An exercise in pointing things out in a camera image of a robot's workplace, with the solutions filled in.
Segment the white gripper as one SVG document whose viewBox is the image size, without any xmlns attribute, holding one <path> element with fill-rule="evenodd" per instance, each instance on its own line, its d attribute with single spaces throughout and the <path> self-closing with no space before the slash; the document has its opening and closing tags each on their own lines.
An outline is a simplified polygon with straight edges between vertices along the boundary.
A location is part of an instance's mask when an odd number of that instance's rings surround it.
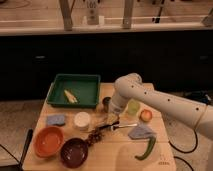
<svg viewBox="0 0 213 171">
<path fill-rule="evenodd" d="M 128 101 L 123 98 L 112 97 L 109 102 L 108 112 L 119 116 L 124 112 Z"/>
</svg>

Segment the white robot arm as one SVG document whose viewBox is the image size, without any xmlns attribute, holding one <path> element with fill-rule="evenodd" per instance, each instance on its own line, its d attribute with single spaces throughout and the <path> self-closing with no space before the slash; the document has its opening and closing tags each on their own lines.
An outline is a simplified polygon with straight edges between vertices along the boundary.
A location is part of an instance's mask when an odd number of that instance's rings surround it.
<svg viewBox="0 0 213 171">
<path fill-rule="evenodd" d="M 156 90 L 148 90 L 137 73 L 116 79 L 110 113 L 120 114 L 131 99 L 140 101 L 182 122 L 213 141 L 213 106 Z"/>
</svg>

